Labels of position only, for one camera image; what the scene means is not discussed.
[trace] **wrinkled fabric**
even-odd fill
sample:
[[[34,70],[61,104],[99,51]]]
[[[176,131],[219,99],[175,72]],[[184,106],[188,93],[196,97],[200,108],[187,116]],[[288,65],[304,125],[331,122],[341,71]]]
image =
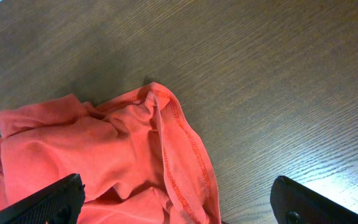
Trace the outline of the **wrinkled fabric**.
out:
[[[78,173],[78,223],[220,223],[206,149],[162,85],[0,111],[0,130],[0,210]]]

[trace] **wood grain surface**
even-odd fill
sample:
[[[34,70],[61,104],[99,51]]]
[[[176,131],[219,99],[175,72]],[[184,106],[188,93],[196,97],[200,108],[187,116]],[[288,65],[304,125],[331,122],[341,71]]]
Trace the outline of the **wood grain surface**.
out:
[[[358,1],[3,0],[0,110],[159,82],[228,223],[276,223],[278,175],[358,213]]]

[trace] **crumpled red cloth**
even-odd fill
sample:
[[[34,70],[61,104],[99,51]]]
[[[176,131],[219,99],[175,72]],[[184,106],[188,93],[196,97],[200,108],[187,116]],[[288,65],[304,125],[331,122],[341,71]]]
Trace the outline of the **crumpled red cloth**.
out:
[[[78,223],[221,222],[206,149],[162,85],[97,107],[68,95],[0,111],[0,129],[0,210],[79,173]]]

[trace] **table surface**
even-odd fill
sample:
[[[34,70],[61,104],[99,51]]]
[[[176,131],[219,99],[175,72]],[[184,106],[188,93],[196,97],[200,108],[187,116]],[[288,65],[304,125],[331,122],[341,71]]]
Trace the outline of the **table surface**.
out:
[[[228,223],[275,223],[286,175],[358,213],[358,2],[0,3],[0,110],[159,82],[201,136]]]

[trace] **red fabric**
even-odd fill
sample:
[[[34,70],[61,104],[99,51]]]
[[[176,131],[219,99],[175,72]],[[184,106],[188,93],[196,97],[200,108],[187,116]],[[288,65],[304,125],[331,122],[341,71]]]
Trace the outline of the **red fabric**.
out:
[[[0,111],[0,129],[0,210],[79,173],[78,223],[220,223],[206,150],[162,85],[95,108],[68,95]]]

